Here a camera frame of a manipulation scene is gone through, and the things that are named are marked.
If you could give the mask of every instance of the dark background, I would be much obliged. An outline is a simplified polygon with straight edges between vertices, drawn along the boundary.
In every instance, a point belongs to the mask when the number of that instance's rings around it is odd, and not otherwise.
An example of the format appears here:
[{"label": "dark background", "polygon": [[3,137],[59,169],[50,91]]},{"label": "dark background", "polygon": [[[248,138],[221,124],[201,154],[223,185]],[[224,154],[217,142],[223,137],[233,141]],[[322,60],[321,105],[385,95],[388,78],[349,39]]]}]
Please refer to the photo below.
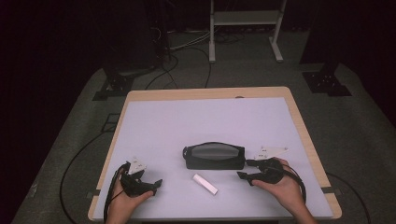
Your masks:
[{"label": "dark background", "polygon": [[[156,13],[152,6],[159,1],[146,2],[151,4],[146,6],[148,23],[153,23],[152,16]],[[172,4],[165,4],[163,18],[168,29],[207,29],[209,1],[169,2]],[[129,46],[130,50],[125,52],[118,48],[128,45],[121,37],[139,38],[140,33],[125,33],[122,26],[113,26],[115,20],[125,18],[113,18],[114,10],[120,8],[114,9],[117,6],[108,3],[105,0],[0,3],[3,178],[0,219],[3,222],[14,217],[82,88],[102,67],[106,56],[117,52],[121,58],[129,55],[131,62],[136,60],[135,46]],[[218,1],[217,8],[226,8],[228,3]],[[235,10],[276,5],[274,1],[254,0],[230,1],[230,4]],[[385,0],[289,0],[282,23],[285,31],[311,27],[301,62],[323,63],[329,54],[336,55],[358,74],[394,125],[395,9],[394,2]],[[134,26],[143,21],[129,22]],[[140,46],[146,46],[149,52],[153,50],[150,44]]]}]

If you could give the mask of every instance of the black cable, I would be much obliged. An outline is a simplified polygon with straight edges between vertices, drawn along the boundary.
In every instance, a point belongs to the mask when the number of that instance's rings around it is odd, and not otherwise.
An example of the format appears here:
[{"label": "black cable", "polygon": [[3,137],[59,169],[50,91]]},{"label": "black cable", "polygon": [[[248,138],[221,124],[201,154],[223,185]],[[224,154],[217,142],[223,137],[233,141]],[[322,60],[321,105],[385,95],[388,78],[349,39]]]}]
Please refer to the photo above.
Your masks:
[{"label": "black cable", "polygon": [[150,73],[154,72],[155,70],[157,70],[157,66],[151,66],[150,68],[148,68],[144,71],[132,73],[130,75],[125,75],[123,77],[125,77],[127,80],[134,80],[136,77],[150,74]]},{"label": "black cable", "polygon": [[216,44],[221,44],[221,43],[225,43],[228,40],[228,36],[226,34],[216,34],[215,35],[215,43]]},{"label": "black cable", "polygon": [[207,34],[207,30],[202,30],[202,31],[196,31],[196,32],[192,32],[192,31],[182,31],[182,34],[185,35],[196,35],[196,36],[203,36],[202,33],[206,33]]},{"label": "black cable", "polygon": [[125,190],[123,189],[120,193],[118,193],[116,196],[114,196],[113,198],[111,198],[111,201],[113,201],[114,199],[116,199],[117,197],[120,196],[120,194],[122,194]]},{"label": "black cable", "polygon": [[113,178],[111,179],[111,183],[110,183],[110,187],[108,188],[108,193],[106,196],[106,201],[105,201],[105,206],[104,206],[104,211],[103,211],[103,220],[105,223],[107,222],[108,207],[110,206],[110,204],[114,198],[116,198],[117,196],[119,196],[120,194],[123,193],[123,191],[122,191],[121,193],[119,193],[118,195],[113,197],[114,186],[116,185],[117,178],[119,178],[120,172],[124,168],[127,168],[127,163],[120,166],[120,168],[117,169],[116,173],[113,175]]},{"label": "black cable", "polygon": [[180,51],[180,50],[183,50],[183,49],[196,49],[196,50],[201,51],[201,52],[206,56],[207,62],[208,62],[208,64],[209,64],[209,72],[208,72],[208,75],[207,75],[207,78],[206,78],[206,82],[205,82],[205,89],[206,89],[206,88],[207,88],[207,83],[209,82],[209,79],[210,79],[210,74],[211,74],[211,72],[212,72],[212,64],[211,64],[210,61],[209,61],[209,56],[207,55],[207,53],[206,53],[204,50],[198,49],[198,48],[192,48],[192,47],[182,48],[182,49],[176,49],[176,50],[174,50],[174,51]]},{"label": "black cable", "polygon": [[[174,56],[174,55],[172,55],[172,54],[170,54],[170,56],[173,57],[173,58],[175,58],[175,59],[177,60],[177,63],[178,63],[178,58],[177,58],[176,56]],[[169,77],[172,79],[172,82],[175,84],[176,88],[178,89],[178,85],[176,84],[175,80],[173,79],[172,75],[170,74],[170,71],[169,71],[169,70],[166,70],[165,67],[164,67],[163,65],[162,65],[162,67],[163,67],[163,70],[164,70],[164,71],[169,75]]]},{"label": "black cable", "polygon": [[78,155],[87,147],[89,146],[92,142],[94,142],[96,139],[98,139],[100,136],[102,136],[102,134],[107,133],[107,131],[113,129],[114,127],[111,127],[107,130],[105,130],[104,132],[100,132],[98,135],[96,135],[93,139],[91,139],[87,144],[85,144],[79,151],[78,153],[73,157],[73,159],[69,162],[69,164],[67,165],[66,170],[64,171],[64,175],[62,176],[62,180],[61,180],[61,186],[59,188],[59,199],[61,200],[61,206],[62,206],[62,210],[64,210],[64,214],[67,216],[67,218],[69,219],[70,222],[77,224],[77,222],[70,216],[70,214],[67,212],[66,207],[64,206],[64,198],[62,195],[62,191],[64,188],[64,179],[66,177],[67,171],[69,170],[70,166],[72,165],[73,161],[78,157]]},{"label": "black cable", "polygon": [[336,179],[340,180],[341,182],[343,182],[344,184],[346,184],[346,185],[355,193],[355,195],[358,197],[359,201],[361,202],[361,206],[362,206],[363,209],[364,209],[364,213],[365,213],[366,218],[367,218],[367,223],[368,223],[368,224],[371,224],[370,213],[369,213],[369,211],[368,211],[368,209],[367,209],[367,206],[366,206],[366,204],[364,203],[363,199],[362,199],[361,196],[359,195],[359,193],[358,193],[347,181],[345,181],[345,180],[344,180],[343,178],[341,178],[340,176],[334,175],[334,174],[329,173],[329,172],[326,172],[326,175],[330,175],[330,176],[335,177]]},{"label": "black cable", "polygon": [[155,81],[155,80],[157,80],[157,78],[159,78],[159,77],[161,77],[161,76],[163,76],[163,75],[165,75],[165,74],[167,74],[167,73],[169,73],[170,71],[172,71],[173,69],[175,69],[176,68],[176,66],[178,65],[178,58],[176,57],[176,56],[174,56],[174,55],[172,55],[171,54],[171,57],[173,57],[173,58],[175,58],[176,59],[176,63],[175,63],[175,65],[174,66],[172,66],[171,67],[171,69],[169,69],[169,70],[166,70],[165,72],[163,72],[163,73],[161,73],[161,74],[159,74],[158,76],[156,76],[154,79],[152,79],[151,81],[150,81],[150,83],[146,86],[146,88],[145,88],[145,91],[149,88],[149,86]]},{"label": "black cable", "polygon": [[[217,44],[221,44],[221,45],[231,45],[231,44],[234,44],[234,43],[236,43],[236,42],[239,42],[239,41],[245,39],[245,35],[244,35],[244,34],[241,33],[241,34],[239,34],[239,35],[241,35],[242,37],[240,38],[240,37],[238,37],[238,36],[236,36],[236,35],[230,35],[230,34],[224,34],[224,35],[219,34],[219,35],[216,35],[216,36],[215,36],[215,41],[216,41]],[[218,40],[218,37],[219,37],[219,36],[222,37],[222,38],[224,39],[224,41],[219,41],[219,40]]]},{"label": "black cable", "polygon": [[163,86],[163,90],[166,90],[166,88],[170,85],[170,84],[172,84],[173,83],[173,81],[170,81],[170,82],[168,82],[166,85],[164,85]]},{"label": "black cable", "polygon": [[285,169],[279,170],[279,169],[276,169],[271,166],[266,166],[265,168],[278,171],[278,172],[282,173],[283,175],[287,175],[288,177],[293,179],[300,186],[301,195],[303,197],[304,203],[306,203],[306,189],[305,189],[305,184],[304,184],[303,180],[300,178],[300,176],[297,174],[297,172],[293,168],[291,168],[290,166],[285,165],[285,164],[282,164],[282,165],[289,167],[294,173],[289,172]]}]

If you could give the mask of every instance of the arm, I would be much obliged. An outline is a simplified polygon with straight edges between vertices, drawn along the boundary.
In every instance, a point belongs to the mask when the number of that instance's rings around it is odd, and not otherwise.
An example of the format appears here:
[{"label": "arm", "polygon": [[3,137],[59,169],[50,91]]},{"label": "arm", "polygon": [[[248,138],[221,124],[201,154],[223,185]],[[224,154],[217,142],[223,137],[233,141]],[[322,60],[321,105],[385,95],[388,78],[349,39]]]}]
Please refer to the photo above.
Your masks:
[{"label": "arm", "polygon": [[[287,161],[279,160],[282,164],[289,165]],[[288,166],[284,166],[284,169],[290,171]],[[304,203],[299,185],[289,176],[285,175],[277,184],[268,184],[260,180],[253,180],[252,184],[273,194],[298,223],[317,224]]]},{"label": "arm", "polygon": [[108,207],[106,224],[126,223],[131,218],[136,207],[152,195],[153,192],[148,191],[134,198],[129,197],[125,192],[123,192],[120,177],[118,177],[114,186],[113,200]]}]

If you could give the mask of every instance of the cable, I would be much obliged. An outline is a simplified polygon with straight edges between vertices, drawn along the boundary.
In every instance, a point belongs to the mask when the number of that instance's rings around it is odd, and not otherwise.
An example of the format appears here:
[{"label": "cable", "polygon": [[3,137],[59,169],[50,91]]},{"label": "cable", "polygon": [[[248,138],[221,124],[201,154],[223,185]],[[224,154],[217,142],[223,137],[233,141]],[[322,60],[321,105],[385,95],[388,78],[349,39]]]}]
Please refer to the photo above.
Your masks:
[{"label": "cable", "polygon": [[278,172],[282,173],[283,175],[287,175],[288,177],[293,179],[300,186],[301,195],[303,196],[304,203],[306,203],[306,188],[305,188],[305,184],[304,184],[303,180],[300,178],[300,176],[297,174],[297,172],[293,168],[291,168],[290,166],[285,165],[285,164],[282,164],[282,166],[289,167],[293,171],[293,173],[290,171],[287,171],[285,169],[279,170],[279,169],[276,169],[271,166],[266,166],[265,168],[278,171]]},{"label": "cable", "polygon": [[173,81],[170,81],[170,82],[166,83],[166,85],[163,86],[163,90],[166,90],[166,88],[172,83],[173,83]]},{"label": "cable", "polygon": [[221,45],[231,45],[245,39],[245,35],[243,33],[240,33],[239,35],[241,35],[242,37],[230,35],[227,33],[218,33],[217,35],[215,35],[215,42]]},{"label": "cable", "polygon": [[120,196],[120,194],[122,194],[125,191],[125,189],[123,189],[120,193],[118,193],[116,196],[114,196],[113,198],[111,198],[111,201],[113,201],[114,199],[116,199],[117,197]]},{"label": "cable", "polygon": [[[171,57],[174,57],[174,58],[177,60],[177,63],[178,63],[178,58],[177,58],[176,56],[174,56],[174,55],[170,55],[170,56],[171,56]],[[178,85],[176,84],[175,80],[173,79],[172,75],[170,74],[170,71],[169,71],[169,70],[166,70],[165,67],[163,66],[163,64],[162,64],[162,68],[163,68],[163,70],[169,75],[169,77],[172,79],[172,82],[175,84],[176,88],[178,89]]]},{"label": "cable", "polygon": [[67,218],[73,223],[73,224],[77,224],[77,222],[70,216],[70,214],[67,212],[66,207],[64,206],[64,198],[62,195],[62,191],[64,188],[64,179],[66,177],[67,171],[69,170],[70,166],[72,165],[73,161],[78,157],[78,155],[87,147],[89,146],[92,142],[94,142],[96,139],[98,139],[100,136],[102,136],[102,134],[107,133],[107,131],[113,129],[114,126],[112,126],[111,128],[105,130],[104,132],[100,132],[98,135],[96,135],[93,139],[91,139],[87,144],[85,144],[79,151],[78,153],[73,157],[73,159],[69,162],[69,164],[67,165],[66,170],[64,171],[64,175],[62,176],[62,180],[61,180],[61,186],[59,188],[59,199],[61,200],[61,206],[62,206],[62,210],[64,210],[64,214],[67,216]]},{"label": "cable", "polygon": [[190,42],[188,42],[186,44],[179,45],[179,46],[176,46],[176,47],[172,47],[172,48],[169,48],[169,49],[170,50],[182,49],[182,48],[185,48],[185,47],[188,47],[188,46],[191,46],[191,45],[195,45],[195,44],[197,44],[199,42],[202,42],[202,41],[208,39],[209,38],[209,34],[210,33],[207,32],[206,34],[204,34],[204,35],[202,35],[202,36],[200,36],[198,38],[195,38],[195,39],[193,39],[192,41],[190,41]]},{"label": "cable", "polygon": [[212,64],[211,64],[210,61],[209,61],[209,56],[208,56],[207,53],[206,53],[204,50],[202,50],[202,49],[198,49],[198,48],[183,48],[183,49],[196,49],[196,50],[201,51],[201,52],[206,56],[207,61],[208,61],[208,64],[209,64],[209,72],[208,72],[208,75],[207,75],[207,78],[206,78],[206,82],[205,82],[205,89],[206,89],[206,88],[207,88],[207,84],[208,84],[209,79],[210,79],[211,72],[212,72]]},{"label": "cable", "polygon": [[157,38],[157,40],[160,40],[161,39],[161,36],[162,36],[162,33],[161,33],[161,30],[160,29],[158,29],[157,27],[150,27],[150,29],[151,30],[156,30],[156,31],[158,31],[158,38]]},{"label": "cable", "polygon": [[341,178],[340,176],[334,175],[334,174],[329,173],[329,172],[326,172],[326,175],[330,175],[330,176],[335,177],[336,179],[338,179],[338,180],[344,182],[344,184],[346,184],[346,185],[355,193],[355,195],[358,197],[359,201],[361,202],[361,206],[363,206],[364,213],[365,213],[366,218],[367,218],[367,223],[368,223],[368,224],[371,224],[371,218],[370,218],[369,211],[368,211],[367,206],[366,206],[366,204],[364,203],[363,199],[362,199],[361,196],[359,195],[359,193],[358,193],[348,182],[346,182],[346,181],[345,181],[343,178]]},{"label": "cable", "polygon": [[175,65],[172,66],[171,69],[166,70],[165,72],[159,74],[159,75],[156,76],[154,79],[152,79],[152,80],[150,81],[150,83],[146,86],[145,91],[149,88],[149,86],[150,86],[155,80],[157,80],[157,78],[159,78],[159,77],[161,77],[161,76],[163,76],[163,75],[169,73],[170,71],[172,71],[173,69],[176,68],[176,66],[178,65],[178,58],[177,58],[176,56],[172,55],[172,54],[171,54],[171,57],[173,57],[174,59],[176,59]]},{"label": "cable", "polygon": [[108,192],[107,192],[107,196],[106,196],[106,200],[105,200],[105,206],[103,208],[104,209],[103,210],[103,221],[105,223],[107,222],[108,207],[110,206],[111,202],[113,201],[113,199],[115,199],[116,197],[118,197],[120,194],[122,194],[124,192],[124,190],[123,190],[122,192],[117,194],[115,197],[113,197],[114,186],[116,185],[117,178],[119,178],[121,170],[123,170],[126,167],[127,167],[127,163],[120,166],[119,169],[117,169],[116,173],[113,175],[113,178],[111,179],[110,187],[108,188]]},{"label": "cable", "polygon": [[130,75],[121,75],[122,77],[125,77],[127,80],[134,80],[136,77],[140,77],[146,74],[150,74],[152,72],[154,72],[155,70],[157,70],[157,66],[151,66],[150,68],[141,71],[141,72],[136,72],[136,73],[132,73]]}]

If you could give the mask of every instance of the black pouch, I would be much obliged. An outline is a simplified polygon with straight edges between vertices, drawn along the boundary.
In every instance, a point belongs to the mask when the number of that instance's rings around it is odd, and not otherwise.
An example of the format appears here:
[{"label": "black pouch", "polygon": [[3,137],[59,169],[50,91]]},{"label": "black pouch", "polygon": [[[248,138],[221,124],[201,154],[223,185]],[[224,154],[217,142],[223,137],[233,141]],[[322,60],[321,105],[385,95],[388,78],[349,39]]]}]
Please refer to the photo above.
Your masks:
[{"label": "black pouch", "polygon": [[184,147],[183,158],[191,170],[242,170],[245,148],[220,142]]}]

